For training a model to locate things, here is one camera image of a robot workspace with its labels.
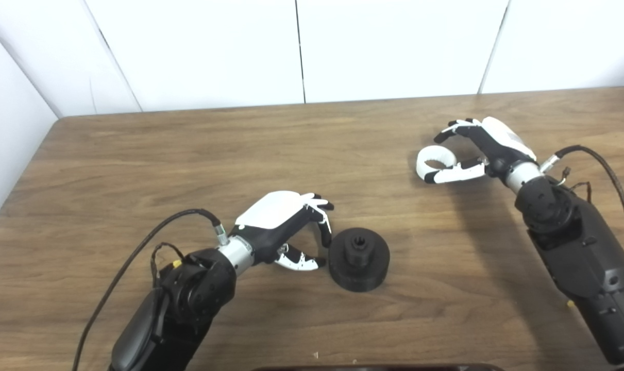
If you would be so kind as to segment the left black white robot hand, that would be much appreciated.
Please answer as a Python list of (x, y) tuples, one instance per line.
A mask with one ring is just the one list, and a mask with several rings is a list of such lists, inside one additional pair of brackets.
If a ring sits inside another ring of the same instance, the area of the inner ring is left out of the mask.
[(229, 233), (229, 244), (222, 247), (240, 275), (248, 267), (276, 263), (296, 272), (311, 272), (327, 260), (312, 257), (291, 246), (289, 239), (309, 223), (316, 223), (321, 246), (331, 244), (331, 226), (327, 211), (334, 205), (316, 193), (300, 194), (276, 191), (266, 194), (237, 217)]

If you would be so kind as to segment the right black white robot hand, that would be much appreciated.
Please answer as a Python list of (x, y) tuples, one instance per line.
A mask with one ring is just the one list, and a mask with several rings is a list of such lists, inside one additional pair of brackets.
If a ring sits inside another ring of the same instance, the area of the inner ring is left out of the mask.
[[(441, 143), (453, 136), (468, 138), (482, 152), (479, 157), (458, 161)], [(441, 184), (489, 176), (499, 178), (518, 192), (524, 183), (543, 174), (536, 155), (506, 124), (488, 116), (483, 120), (455, 120), (434, 137), (435, 145), (417, 155), (417, 175), (429, 184)]]

